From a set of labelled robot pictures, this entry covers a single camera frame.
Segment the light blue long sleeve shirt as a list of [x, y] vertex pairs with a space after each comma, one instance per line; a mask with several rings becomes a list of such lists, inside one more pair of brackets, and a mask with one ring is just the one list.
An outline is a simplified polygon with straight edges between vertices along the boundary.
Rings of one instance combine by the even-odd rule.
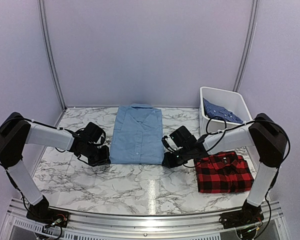
[[160, 165], [164, 159], [162, 111], [147, 104], [121, 105], [110, 143], [112, 164]]

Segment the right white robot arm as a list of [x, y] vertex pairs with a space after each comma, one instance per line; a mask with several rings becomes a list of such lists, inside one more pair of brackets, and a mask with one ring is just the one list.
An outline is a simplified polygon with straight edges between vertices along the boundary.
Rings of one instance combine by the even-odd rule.
[[273, 122], [265, 113], [259, 113], [253, 120], [232, 128], [203, 134], [195, 138], [185, 126], [169, 135], [177, 150], [171, 148], [167, 136], [161, 141], [168, 150], [162, 166], [172, 169], [189, 160], [214, 157], [223, 150], [253, 146], [259, 155], [259, 167], [248, 197], [240, 210], [221, 214], [220, 222], [228, 228], [230, 224], [248, 224], [263, 220], [261, 203], [276, 183], [279, 168], [290, 153], [291, 143], [285, 130]]

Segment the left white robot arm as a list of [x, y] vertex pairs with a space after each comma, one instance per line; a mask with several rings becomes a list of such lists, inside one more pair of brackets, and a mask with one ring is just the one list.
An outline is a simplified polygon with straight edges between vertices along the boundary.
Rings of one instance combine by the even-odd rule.
[[20, 192], [27, 218], [51, 223], [66, 221], [68, 212], [53, 210], [36, 185], [24, 162], [28, 145], [68, 152], [90, 167], [110, 164], [106, 133], [93, 122], [78, 130], [47, 125], [13, 112], [0, 126], [0, 166], [13, 187]]

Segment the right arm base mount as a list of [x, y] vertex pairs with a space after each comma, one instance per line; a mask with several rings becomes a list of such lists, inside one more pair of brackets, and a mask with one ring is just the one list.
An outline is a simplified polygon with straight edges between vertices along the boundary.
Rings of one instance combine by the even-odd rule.
[[241, 209], [236, 211], [224, 212], [220, 215], [219, 222], [224, 229], [237, 228], [245, 225], [259, 223], [264, 220], [261, 209]]

